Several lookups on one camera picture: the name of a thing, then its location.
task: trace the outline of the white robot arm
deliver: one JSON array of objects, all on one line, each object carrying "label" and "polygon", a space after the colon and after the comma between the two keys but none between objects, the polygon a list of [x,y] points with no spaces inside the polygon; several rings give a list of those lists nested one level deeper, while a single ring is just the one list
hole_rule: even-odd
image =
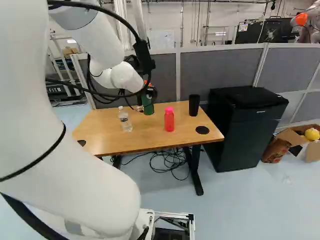
[{"label": "white robot arm", "polygon": [[[123,50],[107,18],[80,9],[61,7],[50,14],[92,55],[90,71],[93,75],[102,71],[96,77],[101,85],[141,89],[142,79],[122,62]],[[0,192],[105,238],[129,239],[140,210],[136,183],[83,150],[48,100],[47,2],[5,1],[0,13],[5,23],[0,26],[5,36],[0,38]],[[77,15],[85,20],[78,22]]]},{"label": "white robot arm", "polygon": [[291,20],[293,27],[302,26],[298,43],[320,42],[320,0],[315,1],[312,6]]},{"label": "white robot arm", "polygon": [[[98,4],[96,0],[82,2]],[[104,13],[60,6],[49,10],[49,15],[91,55],[90,73],[101,86],[132,93],[143,87],[142,78],[123,61],[124,50]]]}]

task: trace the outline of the plastic water bottle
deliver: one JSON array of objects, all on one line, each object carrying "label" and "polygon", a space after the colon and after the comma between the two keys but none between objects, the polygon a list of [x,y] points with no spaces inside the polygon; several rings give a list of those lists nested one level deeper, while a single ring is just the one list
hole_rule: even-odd
[{"label": "plastic water bottle", "polygon": [[125,132],[131,132],[133,127],[131,122],[129,121],[129,114],[124,110],[123,106],[119,106],[119,114],[118,117],[120,119],[120,122],[122,124],[122,129]]},{"label": "plastic water bottle", "polygon": [[172,106],[168,106],[165,108],[164,129],[167,132],[173,132],[175,130],[175,115],[174,108]]}]

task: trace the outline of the green bottle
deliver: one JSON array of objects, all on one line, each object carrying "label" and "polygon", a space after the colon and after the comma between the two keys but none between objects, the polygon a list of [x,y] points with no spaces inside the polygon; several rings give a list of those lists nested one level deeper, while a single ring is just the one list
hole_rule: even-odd
[{"label": "green bottle", "polygon": [[155,113],[153,102],[154,87],[149,86],[144,93],[141,94],[141,101],[144,108],[144,115],[152,115]]}]

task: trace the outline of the pink bottle cap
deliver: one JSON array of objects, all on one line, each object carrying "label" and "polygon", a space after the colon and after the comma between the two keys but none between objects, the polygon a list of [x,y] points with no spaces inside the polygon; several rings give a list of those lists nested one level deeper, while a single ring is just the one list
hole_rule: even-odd
[{"label": "pink bottle cap", "polygon": [[174,112],[174,107],[173,106],[167,106],[165,108],[165,113],[166,114],[172,114]]}]

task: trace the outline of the wooden table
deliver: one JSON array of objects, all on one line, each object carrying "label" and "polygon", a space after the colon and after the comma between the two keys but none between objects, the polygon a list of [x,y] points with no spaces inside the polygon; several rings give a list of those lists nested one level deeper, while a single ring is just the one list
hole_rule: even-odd
[{"label": "wooden table", "polygon": [[[174,132],[164,130],[166,107],[174,109]],[[209,119],[202,108],[197,116],[189,116],[189,101],[158,103],[154,105],[153,115],[133,111],[125,107],[133,125],[132,132],[124,132],[118,119],[118,108],[92,110],[74,130],[73,137],[85,140],[84,148],[97,157],[118,156],[114,163],[120,168],[120,154],[147,152],[168,148],[183,147],[191,177],[198,195],[203,195],[203,188],[198,175],[201,144],[219,142],[224,136]],[[196,127],[205,126],[210,132],[202,135]]]}]

